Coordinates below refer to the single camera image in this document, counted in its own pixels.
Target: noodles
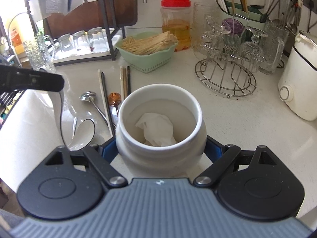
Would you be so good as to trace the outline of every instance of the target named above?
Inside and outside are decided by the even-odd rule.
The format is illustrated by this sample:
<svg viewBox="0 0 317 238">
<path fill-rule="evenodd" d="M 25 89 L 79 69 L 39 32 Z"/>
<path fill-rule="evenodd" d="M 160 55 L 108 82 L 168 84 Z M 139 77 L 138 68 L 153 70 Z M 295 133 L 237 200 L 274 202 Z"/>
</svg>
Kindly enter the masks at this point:
<svg viewBox="0 0 317 238">
<path fill-rule="evenodd" d="M 150 55 L 166 50 L 177 43 L 177 38 L 169 31 L 145 39 L 128 37 L 123 40 L 121 48 L 135 55 Z"/>
</svg>

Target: jar of honey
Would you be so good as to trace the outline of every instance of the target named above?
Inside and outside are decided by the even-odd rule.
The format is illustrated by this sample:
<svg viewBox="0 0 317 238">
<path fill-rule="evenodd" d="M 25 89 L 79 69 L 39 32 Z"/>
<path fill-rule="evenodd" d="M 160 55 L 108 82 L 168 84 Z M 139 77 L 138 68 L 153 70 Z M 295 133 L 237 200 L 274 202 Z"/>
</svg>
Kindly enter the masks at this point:
<svg viewBox="0 0 317 238">
<path fill-rule="evenodd" d="M 191 46 L 191 1 L 162 0 L 162 30 L 174 34 L 179 44 L 175 51 L 188 49 Z"/>
</svg>

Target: brown cutting board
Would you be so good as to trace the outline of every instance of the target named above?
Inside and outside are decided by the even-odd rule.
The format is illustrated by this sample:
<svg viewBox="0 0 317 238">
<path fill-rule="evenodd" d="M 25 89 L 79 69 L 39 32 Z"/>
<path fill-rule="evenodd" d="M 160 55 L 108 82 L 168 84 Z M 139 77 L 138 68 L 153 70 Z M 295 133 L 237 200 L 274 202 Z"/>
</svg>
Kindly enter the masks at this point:
<svg viewBox="0 0 317 238">
<path fill-rule="evenodd" d="M 109 26 L 113 27 L 110 2 L 109 0 L 105 1 Z M 114 0 L 114 3 L 118 26 L 131 26 L 137 22 L 137 0 Z M 67 15 L 53 13 L 47 18 L 47 22 L 54 39 L 67 33 L 73 34 L 80 30 L 88 31 L 91 28 L 103 27 L 100 0 L 83 3 Z M 44 32 L 49 34 L 45 21 Z"/>
</svg>

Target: orange label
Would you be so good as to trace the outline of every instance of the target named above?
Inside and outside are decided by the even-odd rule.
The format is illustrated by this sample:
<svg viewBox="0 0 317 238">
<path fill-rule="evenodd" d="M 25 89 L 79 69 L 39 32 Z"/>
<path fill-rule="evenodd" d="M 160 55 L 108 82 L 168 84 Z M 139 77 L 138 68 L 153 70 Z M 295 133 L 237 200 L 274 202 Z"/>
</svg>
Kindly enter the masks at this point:
<svg viewBox="0 0 317 238">
<path fill-rule="evenodd" d="M 19 46 L 20 44 L 22 44 L 20 35 L 19 35 L 19 33 L 16 31 L 15 28 L 12 30 L 12 33 L 11 33 L 11 40 L 12 40 L 12 44 L 13 44 L 14 47 L 17 47 L 17 46 Z"/>
</svg>

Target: amber spoon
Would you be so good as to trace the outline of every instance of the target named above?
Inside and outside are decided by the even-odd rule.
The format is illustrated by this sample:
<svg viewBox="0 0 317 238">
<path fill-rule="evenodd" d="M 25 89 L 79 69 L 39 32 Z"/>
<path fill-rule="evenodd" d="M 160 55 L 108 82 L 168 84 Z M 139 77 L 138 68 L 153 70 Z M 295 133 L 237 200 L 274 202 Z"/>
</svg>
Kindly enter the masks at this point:
<svg viewBox="0 0 317 238">
<path fill-rule="evenodd" d="M 108 102 L 110 106 L 113 106 L 117 110 L 117 114 L 119 114 L 118 106 L 121 103 L 121 95 L 117 92 L 110 93 L 108 96 Z"/>
</svg>

